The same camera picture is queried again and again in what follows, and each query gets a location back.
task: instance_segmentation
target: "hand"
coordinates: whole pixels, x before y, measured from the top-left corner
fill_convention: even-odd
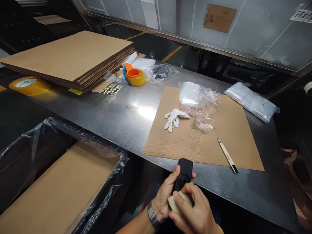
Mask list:
[[[175,125],[176,128],[179,128],[179,116],[180,118],[186,118],[186,119],[189,119],[190,116],[183,112],[183,111],[180,111],[178,109],[173,109],[173,111],[171,111],[170,113],[168,114],[165,114],[165,119],[168,119],[168,122],[166,123],[165,125],[165,129],[168,128],[168,132],[172,132],[172,123]]]
[[[174,192],[174,200],[182,216],[170,211],[169,216],[175,225],[185,234],[223,234],[222,229],[214,221],[208,199],[194,183],[187,183],[182,193],[190,194],[195,203],[192,208],[183,200],[178,192]]]
[[[176,167],[176,170],[171,173],[168,178],[165,179],[164,183],[159,188],[156,197],[152,201],[152,209],[156,214],[157,220],[161,222],[163,219],[169,217],[170,207],[168,198],[171,196],[173,183],[180,175],[180,165]]]

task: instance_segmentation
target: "white knife handle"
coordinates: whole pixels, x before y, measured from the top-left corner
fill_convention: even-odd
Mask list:
[[[226,150],[224,144],[223,144],[223,143],[219,143],[219,144],[220,144],[220,146],[221,146],[221,148],[222,148],[222,150],[223,150],[223,152],[224,152],[224,154],[225,154],[225,156],[226,156],[226,158],[227,158],[227,160],[228,160],[228,162],[229,162],[231,168],[233,169],[233,171],[234,171],[235,173],[238,173],[238,170],[237,170],[237,168],[236,168],[236,166],[235,166],[235,164],[234,164],[234,162],[233,162],[233,160],[232,160],[230,154],[229,154],[228,151]]]

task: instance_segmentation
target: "human hand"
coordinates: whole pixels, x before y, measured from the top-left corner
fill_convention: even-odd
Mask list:
[[[168,198],[171,196],[173,184],[179,177],[181,171],[180,165],[178,165],[173,173],[165,179],[164,183],[159,188],[156,197],[152,200],[152,209],[156,214],[157,220],[161,222],[163,219],[169,217],[170,207]]]
[[[174,191],[175,203],[182,214],[180,216],[170,211],[169,216],[175,225],[184,234],[223,234],[221,227],[214,221],[208,199],[200,188],[193,182],[186,183],[182,193],[190,194],[195,205],[191,207],[178,192]]]

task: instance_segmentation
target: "metal frame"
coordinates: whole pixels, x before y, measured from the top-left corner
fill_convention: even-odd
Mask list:
[[[255,64],[255,65],[259,65],[259,66],[262,66],[265,68],[273,69],[273,70],[283,72],[286,74],[290,74],[293,76],[291,79],[287,80],[286,82],[281,84],[279,87],[277,87],[276,89],[274,89],[270,93],[268,93],[266,95],[266,98],[268,98],[268,99],[271,99],[271,98],[275,97],[276,95],[284,92],[285,90],[291,88],[294,84],[299,82],[299,80],[307,78],[312,74],[312,62],[302,69],[296,69],[293,67],[284,66],[282,64],[268,62],[264,59],[260,59],[260,58],[257,58],[257,57],[254,57],[254,56],[251,56],[251,55],[248,55],[245,53],[241,53],[241,52],[237,52],[234,50],[222,48],[222,47],[215,46],[215,45],[212,45],[212,44],[209,44],[206,42],[202,42],[199,40],[194,40],[191,38],[180,36],[180,35],[177,35],[174,33],[169,33],[166,31],[150,28],[150,27],[147,27],[144,25],[140,25],[137,23],[126,21],[126,20],[121,20],[121,19],[111,17],[111,16],[101,15],[101,14],[98,14],[96,12],[85,9],[83,4],[81,3],[81,0],[72,0],[72,2],[77,7],[78,11],[80,12],[81,16],[84,18],[84,20],[86,22],[90,22],[90,19],[88,19],[89,17],[98,18],[101,20],[107,20],[109,22],[119,24],[119,25],[122,25],[122,26],[125,26],[128,28],[140,30],[140,31],[143,31],[143,32],[146,32],[149,34],[164,37],[164,38],[167,38],[167,39],[170,39],[173,41],[177,41],[180,43],[184,43],[184,44],[187,44],[190,46],[195,46],[195,47],[198,47],[201,49],[209,50],[209,51],[212,51],[212,52],[215,52],[218,54],[229,56],[229,57],[232,57],[235,59],[239,59],[239,60],[242,60],[245,62],[249,62],[249,63]]]
[[[158,29],[154,29],[154,28],[150,28],[147,26],[143,26],[137,23],[132,23],[126,20],[121,20],[115,17],[111,17],[111,16],[104,16],[101,14],[98,14],[96,12],[90,11],[90,10],[86,10],[86,13],[88,16],[90,17],[95,17],[98,19],[104,19],[104,20],[108,20],[112,23],[116,23],[122,26],[126,26],[128,28],[133,28],[136,30],[140,30],[149,34],[153,34],[156,36],[160,36],[160,37],[164,37],[173,41],[177,41],[177,42],[181,42],[184,44],[188,44],[190,46],[195,46],[201,49],[205,49],[205,50],[209,50],[218,54],[222,54],[222,55],[226,55],[235,59],[239,59],[239,60],[243,60],[245,62],[249,62],[249,63],[253,63],[256,65],[260,65],[266,68],[270,68],[279,72],[283,72],[283,73],[287,73],[290,75],[296,75],[297,73],[299,73],[299,71],[296,68],[291,68],[291,67],[287,67],[284,66],[282,64],[277,64],[277,63],[270,63],[264,59],[260,59],[260,58],[256,58],[253,57],[251,55],[248,54],[244,54],[244,53],[240,53],[234,50],[230,50],[230,49],[225,49],[219,46],[215,46],[206,42],[202,42],[202,41],[198,41],[195,39],[191,39],[191,38],[187,38],[184,36],[180,36],[174,33],[169,33],[169,32],[165,32],[165,31],[161,31]]]

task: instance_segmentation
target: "stainless steel table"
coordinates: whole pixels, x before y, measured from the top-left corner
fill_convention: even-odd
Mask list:
[[[78,96],[65,87],[52,85],[56,98],[49,94],[29,97],[30,100],[61,117],[115,143],[167,170],[173,171],[176,160],[143,155],[158,104],[165,86],[177,87],[178,82],[193,81],[219,92],[229,84],[177,67],[175,77],[160,84],[141,86],[122,84],[116,96],[88,93]],[[10,79],[2,81],[7,86]],[[265,172],[194,163],[199,184],[211,191],[291,232],[299,222],[290,190],[284,181],[284,167],[273,120],[262,122],[250,112],[246,116],[259,150]]]

